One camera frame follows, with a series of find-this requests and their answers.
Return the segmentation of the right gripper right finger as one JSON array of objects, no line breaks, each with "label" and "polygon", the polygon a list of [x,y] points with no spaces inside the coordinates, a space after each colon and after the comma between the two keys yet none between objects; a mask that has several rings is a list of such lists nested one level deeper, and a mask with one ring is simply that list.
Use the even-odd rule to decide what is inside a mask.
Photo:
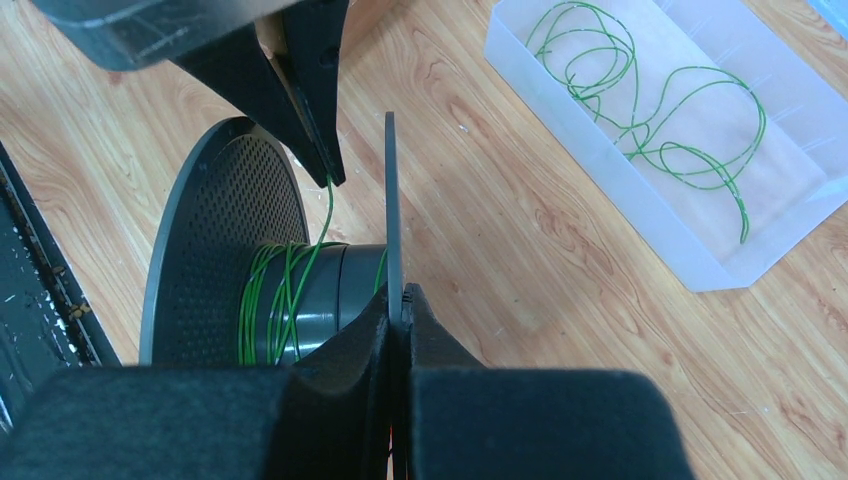
[{"label": "right gripper right finger", "polygon": [[406,288],[412,479],[691,479],[672,409],[647,376],[494,368]]}]

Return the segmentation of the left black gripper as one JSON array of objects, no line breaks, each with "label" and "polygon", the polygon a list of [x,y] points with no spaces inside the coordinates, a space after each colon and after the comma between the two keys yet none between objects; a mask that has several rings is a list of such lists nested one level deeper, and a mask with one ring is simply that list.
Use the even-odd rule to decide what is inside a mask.
[{"label": "left black gripper", "polygon": [[[35,1],[88,60],[118,72],[173,63],[285,145],[320,187],[345,181],[336,130],[342,34],[334,1]],[[282,11],[302,115],[249,25]]]}]

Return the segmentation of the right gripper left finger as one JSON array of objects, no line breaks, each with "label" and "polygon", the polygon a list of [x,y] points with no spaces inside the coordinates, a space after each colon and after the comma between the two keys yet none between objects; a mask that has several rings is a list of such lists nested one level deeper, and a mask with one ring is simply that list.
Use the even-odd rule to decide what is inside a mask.
[{"label": "right gripper left finger", "polygon": [[85,367],[51,377],[1,444],[5,479],[382,479],[388,302],[303,360]]}]

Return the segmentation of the dark grey spool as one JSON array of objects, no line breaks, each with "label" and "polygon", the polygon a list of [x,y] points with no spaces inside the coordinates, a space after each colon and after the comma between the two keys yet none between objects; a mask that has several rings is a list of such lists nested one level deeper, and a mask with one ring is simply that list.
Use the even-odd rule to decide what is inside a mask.
[{"label": "dark grey spool", "polygon": [[282,146],[245,117],[198,141],[168,198],[142,317],[143,367],[291,366],[387,296],[386,477],[407,477],[400,412],[404,302],[395,119],[385,118],[386,240],[311,241]]}]

